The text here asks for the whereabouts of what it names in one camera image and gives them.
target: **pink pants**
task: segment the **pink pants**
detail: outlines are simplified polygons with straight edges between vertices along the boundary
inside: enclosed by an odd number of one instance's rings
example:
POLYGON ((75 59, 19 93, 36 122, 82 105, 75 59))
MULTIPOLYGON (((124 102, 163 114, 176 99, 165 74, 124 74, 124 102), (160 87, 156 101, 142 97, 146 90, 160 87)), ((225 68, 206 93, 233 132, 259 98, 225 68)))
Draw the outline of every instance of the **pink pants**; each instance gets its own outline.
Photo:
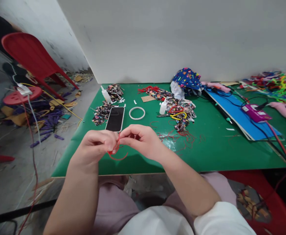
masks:
MULTIPOLYGON (((222 201, 236 206, 236 195, 228 180, 217 172, 202 175, 218 192, 222 201)), ((140 211, 135 202, 124 191, 121 176, 99 178, 99 198, 92 235, 111 235, 118 233, 123 226, 140 211)), ((178 193, 172 193, 163 206, 179 211, 187 219, 193 231, 194 219, 181 201, 178 193)))

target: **roll of tape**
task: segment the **roll of tape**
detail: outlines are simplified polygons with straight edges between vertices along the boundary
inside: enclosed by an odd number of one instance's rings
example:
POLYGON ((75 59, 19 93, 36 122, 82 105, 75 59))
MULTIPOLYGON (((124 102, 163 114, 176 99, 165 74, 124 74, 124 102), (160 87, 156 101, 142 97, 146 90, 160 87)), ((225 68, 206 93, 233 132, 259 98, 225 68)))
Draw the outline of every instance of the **roll of tape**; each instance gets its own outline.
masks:
POLYGON ((130 116, 130 118, 133 119, 133 120, 141 120, 141 119, 145 116, 145 110, 144 110, 143 108, 141 108, 141 107, 134 107, 134 108, 132 108, 132 109, 130 110, 129 116, 130 116), (134 109, 141 109, 141 110, 143 110, 143 112, 144 112, 143 116, 141 116, 140 118, 134 118, 134 117, 132 117, 132 116, 131 116, 131 112, 132 112, 134 109))

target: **hand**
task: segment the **hand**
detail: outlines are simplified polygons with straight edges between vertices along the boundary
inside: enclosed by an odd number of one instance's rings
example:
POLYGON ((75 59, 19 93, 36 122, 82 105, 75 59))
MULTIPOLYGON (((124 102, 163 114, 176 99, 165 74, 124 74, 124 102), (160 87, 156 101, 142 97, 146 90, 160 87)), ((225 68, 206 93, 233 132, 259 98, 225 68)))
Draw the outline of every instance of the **hand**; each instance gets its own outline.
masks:
POLYGON ((69 166, 87 167, 98 163, 105 153, 113 150, 117 140, 118 134, 116 132, 108 130, 88 131, 72 156, 69 166))
POLYGON ((145 157, 161 164, 170 150, 161 142, 149 126, 130 125, 120 133, 120 144, 128 145, 145 157))

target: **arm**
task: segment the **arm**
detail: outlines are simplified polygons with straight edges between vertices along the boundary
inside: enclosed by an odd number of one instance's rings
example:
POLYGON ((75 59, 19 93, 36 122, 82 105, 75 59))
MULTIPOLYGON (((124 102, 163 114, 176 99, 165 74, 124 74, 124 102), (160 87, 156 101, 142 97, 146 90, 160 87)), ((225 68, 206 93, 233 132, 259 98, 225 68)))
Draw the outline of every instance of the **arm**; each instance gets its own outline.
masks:
POLYGON ((214 188, 168 149, 150 127, 130 125, 121 132, 120 144, 129 145, 145 157, 159 162, 194 217, 205 214, 221 200, 214 188))
POLYGON ((90 234, 98 202, 98 161, 118 135, 89 131, 70 160, 66 179, 44 229, 48 234, 90 234))

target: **glue bottle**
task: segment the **glue bottle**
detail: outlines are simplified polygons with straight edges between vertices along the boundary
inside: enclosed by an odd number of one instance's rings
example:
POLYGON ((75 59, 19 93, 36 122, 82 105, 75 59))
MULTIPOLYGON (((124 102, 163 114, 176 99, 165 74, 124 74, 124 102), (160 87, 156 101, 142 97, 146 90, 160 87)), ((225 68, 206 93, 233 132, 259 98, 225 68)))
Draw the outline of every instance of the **glue bottle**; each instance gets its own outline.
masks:
POLYGON ((165 99, 165 100, 161 103, 159 113, 160 113, 161 115, 165 114, 166 108, 167 108, 167 101, 166 101, 166 99, 165 99))
POLYGON ((103 94, 105 100, 106 100, 108 103, 110 103, 110 102, 111 102, 111 98, 110 98, 108 92, 103 88, 103 86, 100 86, 100 87, 101 87, 101 92, 102 92, 102 94, 103 94))

